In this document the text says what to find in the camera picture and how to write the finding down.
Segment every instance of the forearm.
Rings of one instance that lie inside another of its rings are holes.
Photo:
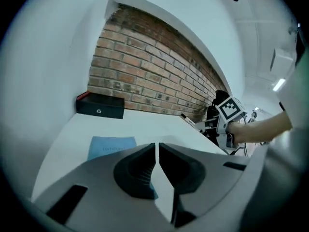
[[[229,127],[229,131],[235,135],[236,143],[270,142],[276,136],[292,128],[286,112],[282,112],[272,118],[241,125],[238,128]]]

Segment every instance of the ceiling light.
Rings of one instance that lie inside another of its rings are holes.
[[[277,91],[282,86],[282,84],[284,84],[284,82],[285,79],[280,79],[276,86],[273,88],[273,91]]]

